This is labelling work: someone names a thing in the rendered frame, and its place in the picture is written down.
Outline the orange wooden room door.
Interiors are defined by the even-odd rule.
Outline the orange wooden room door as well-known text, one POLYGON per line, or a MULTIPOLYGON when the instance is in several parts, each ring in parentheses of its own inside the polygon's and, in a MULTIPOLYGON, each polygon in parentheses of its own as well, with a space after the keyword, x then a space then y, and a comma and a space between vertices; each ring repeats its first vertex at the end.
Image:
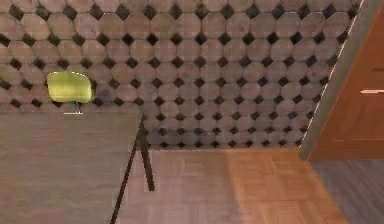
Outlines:
POLYGON ((304 160, 384 158, 384 0, 364 0, 300 148, 304 160))

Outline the brown wooden table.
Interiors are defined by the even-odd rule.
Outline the brown wooden table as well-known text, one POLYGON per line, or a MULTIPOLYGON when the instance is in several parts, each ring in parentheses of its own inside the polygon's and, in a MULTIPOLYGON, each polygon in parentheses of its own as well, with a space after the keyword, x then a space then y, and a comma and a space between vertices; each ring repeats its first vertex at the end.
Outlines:
POLYGON ((0 224, 120 224, 144 116, 0 113, 0 224))

